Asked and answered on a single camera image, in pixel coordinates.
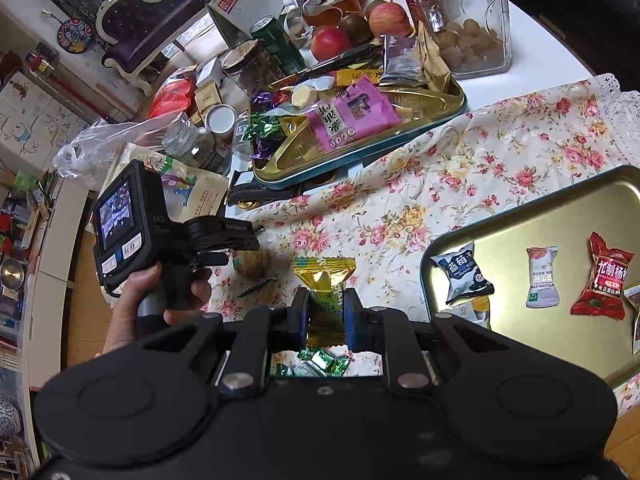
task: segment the gold tray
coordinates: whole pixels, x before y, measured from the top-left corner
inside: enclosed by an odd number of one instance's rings
[[[401,124],[325,153],[308,121],[305,121],[263,168],[254,170],[256,178],[273,189],[292,186],[366,156],[401,146],[466,109],[465,93],[453,79],[446,94],[420,88],[378,89],[393,103]]]
[[[588,245],[598,232],[607,247],[635,253],[625,288],[640,282],[640,169],[621,166],[494,215],[433,241],[422,258],[422,288],[430,315],[447,307],[449,280],[431,256],[475,242],[474,258],[495,286],[490,295],[491,329],[555,357],[579,365],[618,386],[640,372],[640,352],[632,354],[636,311],[623,300],[625,319],[572,316],[590,275]],[[527,308],[528,247],[558,245],[554,283],[560,304]],[[453,304],[463,303],[459,300]]]

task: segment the apple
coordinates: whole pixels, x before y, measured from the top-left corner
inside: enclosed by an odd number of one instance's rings
[[[346,32],[337,27],[316,30],[311,39],[311,53],[318,61],[326,61],[353,47]]]

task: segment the round bolt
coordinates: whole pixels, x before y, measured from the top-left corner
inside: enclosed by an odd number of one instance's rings
[[[429,379],[423,374],[402,374],[398,377],[398,384],[408,390],[417,390],[429,384]]]
[[[254,378],[244,372],[236,372],[225,375],[222,378],[222,383],[230,390],[242,390],[254,384]]]

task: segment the device handle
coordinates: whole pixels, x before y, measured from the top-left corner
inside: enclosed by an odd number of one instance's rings
[[[191,267],[162,262],[162,274],[138,305],[136,338],[155,334],[167,328],[164,311],[187,310],[191,295],[193,273]]]

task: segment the display screen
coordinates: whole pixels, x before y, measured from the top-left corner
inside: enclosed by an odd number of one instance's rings
[[[134,224],[129,183],[124,181],[100,206],[100,231],[104,249],[108,249]]]

